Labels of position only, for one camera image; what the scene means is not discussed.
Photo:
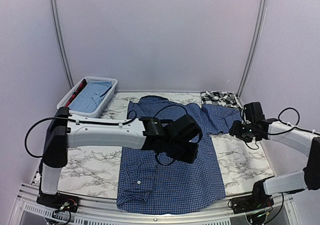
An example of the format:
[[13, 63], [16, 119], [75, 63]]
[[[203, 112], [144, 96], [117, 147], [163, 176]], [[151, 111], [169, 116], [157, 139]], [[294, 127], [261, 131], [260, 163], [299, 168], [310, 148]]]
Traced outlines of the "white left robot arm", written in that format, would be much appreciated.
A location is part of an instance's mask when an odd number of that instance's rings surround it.
[[47, 128], [40, 170], [40, 189], [44, 200], [53, 208], [63, 204], [58, 193], [62, 168], [68, 162], [68, 149], [86, 146], [123, 147], [155, 154], [166, 153], [174, 161], [193, 163], [198, 152], [202, 130], [188, 113], [177, 120], [156, 117], [108, 120], [71, 114], [58, 109]]

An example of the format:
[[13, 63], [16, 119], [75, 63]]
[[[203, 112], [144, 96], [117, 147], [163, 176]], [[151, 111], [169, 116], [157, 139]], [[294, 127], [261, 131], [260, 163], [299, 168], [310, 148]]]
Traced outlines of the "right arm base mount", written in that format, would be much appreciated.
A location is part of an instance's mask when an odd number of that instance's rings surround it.
[[260, 201], [255, 201], [252, 195], [234, 197], [228, 203], [228, 206], [233, 210], [234, 214], [271, 208], [273, 205], [274, 200], [272, 197], [262, 198]]

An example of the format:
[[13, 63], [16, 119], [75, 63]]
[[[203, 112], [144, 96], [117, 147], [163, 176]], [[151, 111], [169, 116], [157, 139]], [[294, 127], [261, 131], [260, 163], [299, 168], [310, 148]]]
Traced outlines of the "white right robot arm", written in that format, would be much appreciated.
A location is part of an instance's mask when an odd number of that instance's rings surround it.
[[275, 194], [320, 189], [320, 136], [315, 132], [270, 118], [247, 124], [237, 120], [232, 124], [229, 134], [245, 143], [253, 139], [276, 143], [306, 158], [305, 166], [297, 171], [255, 182], [252, 194], [247, 199], [252, 209], [260, 208], [268, 197]]

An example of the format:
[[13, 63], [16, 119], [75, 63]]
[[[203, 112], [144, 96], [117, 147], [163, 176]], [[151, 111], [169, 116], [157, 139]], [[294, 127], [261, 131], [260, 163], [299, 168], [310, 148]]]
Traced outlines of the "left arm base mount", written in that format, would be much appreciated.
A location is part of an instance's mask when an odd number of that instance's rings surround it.
[[41, 193], [38, 195], [36, 202], [40, 205], [55, 209], [56, 211], [70, 211], [77, 212], [80, 198], [64, 193], [57, 193], [55, 195]]

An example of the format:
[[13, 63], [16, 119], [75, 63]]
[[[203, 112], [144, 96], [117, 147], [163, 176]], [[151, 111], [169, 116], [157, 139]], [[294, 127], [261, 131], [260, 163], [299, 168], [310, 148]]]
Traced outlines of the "blue checked shirt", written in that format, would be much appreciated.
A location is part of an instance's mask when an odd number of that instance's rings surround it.
[[127, 116], [176, 120], [191, 115], [202, 130], [193, 163], [173, 161], [165, 153], [123, 148], [118, 177], [118, 209], [164, 215], [200, 211], [226, 197], [225, 185], [211, 135], [228, 133], [241, 119], [236, 109], [212, 104], [186, 105], [160, 96], [130, 101]]

